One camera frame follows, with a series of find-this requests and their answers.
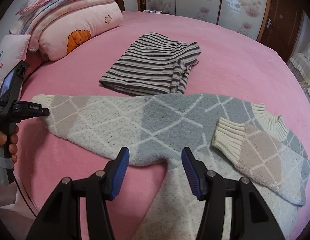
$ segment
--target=metal screw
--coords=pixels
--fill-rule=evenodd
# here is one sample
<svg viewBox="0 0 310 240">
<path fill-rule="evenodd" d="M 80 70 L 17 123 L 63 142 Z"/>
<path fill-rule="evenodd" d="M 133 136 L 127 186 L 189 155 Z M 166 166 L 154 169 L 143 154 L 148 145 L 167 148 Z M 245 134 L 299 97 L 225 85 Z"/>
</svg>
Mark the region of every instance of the metal screw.
<svg viewBox="0 0 310 240">
<path fill-rule="evenodd" d="M 242 181 L 244 184 L 249 184 L 249 179 L 246 178 L 246 177 L 241 178 L 241 181 Z"/>
<path fill-rule="evenodd" d="M 70 182 L 70 178 L 69 177 L 64 177 L 62 180 L 61 180 L 62 183 L 64 184 L 67 184 Z"/>
<path fill-rule="evenodd" d="M 214 177 L 216 175 L 216 172 L 215 171 L 207 171 L 207 176 L 209 177 Z"/>
<path fill-rule="evenodd" d="M 96 176 L 98 176 L 98 177 L 102 177 L 102 176 L 104 176 L 105 175 L 105 172 L 103 171 L 103 170 L 99 170 L 99 171 L 96 171 Z"/>
</svg>

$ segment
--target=orange lion print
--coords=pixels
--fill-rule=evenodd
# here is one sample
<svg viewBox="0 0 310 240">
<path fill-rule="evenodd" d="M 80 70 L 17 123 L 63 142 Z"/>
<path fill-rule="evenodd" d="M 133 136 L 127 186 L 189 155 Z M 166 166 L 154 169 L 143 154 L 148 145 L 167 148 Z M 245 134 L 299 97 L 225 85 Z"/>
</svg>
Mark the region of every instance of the orange lion print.
<svg viewBox="0 0 310 240">
<path fill-rule="evenodd" d="M 68 36 L 67 54 L 76 49 L 79 45 L 88 41 L 91 37 L 89 30 L 76 30 Z"/>
</svg>

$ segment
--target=device screen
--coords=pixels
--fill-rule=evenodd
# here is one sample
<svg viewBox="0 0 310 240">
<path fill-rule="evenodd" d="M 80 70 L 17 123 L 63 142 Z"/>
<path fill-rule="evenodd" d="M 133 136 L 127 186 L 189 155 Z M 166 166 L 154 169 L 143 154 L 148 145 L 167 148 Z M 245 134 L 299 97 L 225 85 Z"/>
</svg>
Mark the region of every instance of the device screen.
<svg viewBox="0 0 310 240">
<path fill-rule="evenodd" d="M 15 69 L 10 71 L 10 73 L 5 77 L 4 82 L 2 83 L 1 89 L 0 89 L 0 101 L 3 101 L 3 95 L 9 90 L 12 79 L 13 79 L 13 74 L 15 72 Z"/>
</svg>

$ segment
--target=star-shaped flower embroidery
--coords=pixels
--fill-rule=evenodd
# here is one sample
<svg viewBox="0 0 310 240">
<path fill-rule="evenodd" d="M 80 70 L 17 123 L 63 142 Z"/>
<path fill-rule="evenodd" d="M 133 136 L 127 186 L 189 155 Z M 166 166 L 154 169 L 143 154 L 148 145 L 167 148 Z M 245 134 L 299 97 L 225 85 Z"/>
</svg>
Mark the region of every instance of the star-shaped flower embroidery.
<svg viewBox="0 0 310 240">
<path fill-rule="evenodd" d="M 105 23 L 110 23 L 110 21 L 112 20 L 111 16 L 108 15 L 107 17 L 105 17 Z"/>
</svg>

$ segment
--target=wardrobe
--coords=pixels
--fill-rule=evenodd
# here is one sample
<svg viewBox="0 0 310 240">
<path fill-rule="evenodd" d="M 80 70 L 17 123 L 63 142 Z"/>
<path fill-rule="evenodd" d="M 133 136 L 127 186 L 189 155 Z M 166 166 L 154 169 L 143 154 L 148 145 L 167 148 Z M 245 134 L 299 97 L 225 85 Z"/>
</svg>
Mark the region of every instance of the wardrobe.
<svg viewBox="0 0 310 240">
<path fill-rule="evenodd" d="M 147 10 L 190 17 L 257 39 L 267 0 L 146 0 Z"/>
</svg>

